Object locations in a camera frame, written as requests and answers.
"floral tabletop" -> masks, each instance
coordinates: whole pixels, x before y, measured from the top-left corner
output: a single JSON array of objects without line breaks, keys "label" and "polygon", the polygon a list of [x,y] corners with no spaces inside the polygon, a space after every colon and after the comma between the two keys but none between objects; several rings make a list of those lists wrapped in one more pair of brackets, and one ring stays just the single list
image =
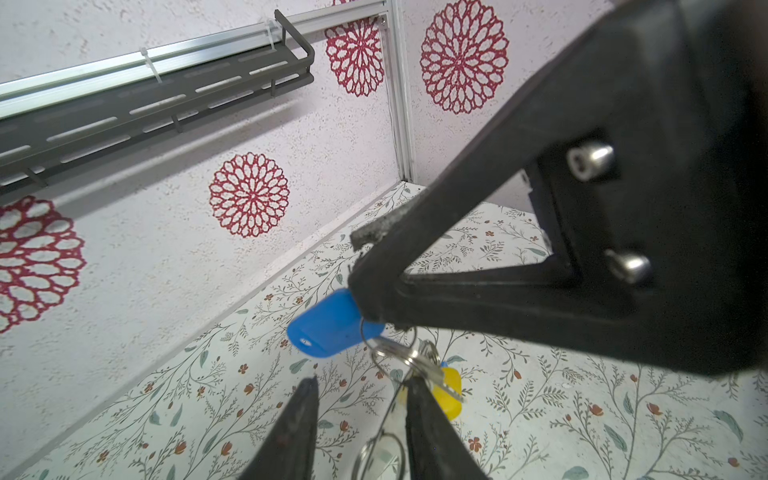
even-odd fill
[{"label": "floral tabletop", "polygon": [[[392,189],[19,478],[235,478],[313,375],[313,477],[349,478],[396,386],[365,347],[309,358],[286,326],[346,284],[358,256],[349,233],[421,189]],[[481,204],[412,272],[539,262],[549,254],[541,238],[532,214]],[[466,400],[454,426],[490,478],[768,478],[765,372],[704,379],[469,331],[419,329],[419,337],[461,373]]]}]

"blue plastic key cover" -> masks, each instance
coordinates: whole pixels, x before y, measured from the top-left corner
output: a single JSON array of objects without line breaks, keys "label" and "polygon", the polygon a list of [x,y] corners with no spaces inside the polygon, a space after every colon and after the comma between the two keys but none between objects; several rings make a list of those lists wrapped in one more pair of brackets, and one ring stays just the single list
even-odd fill
[{"label": "blue plastic key cover", "polygon": [[[339,289],[292,321],[288,338],[307,355],[326,358],[362,342],[360,318],[352,293]],[[383,331],[383,323],[364,322],[362,326],[366,340]]]}]

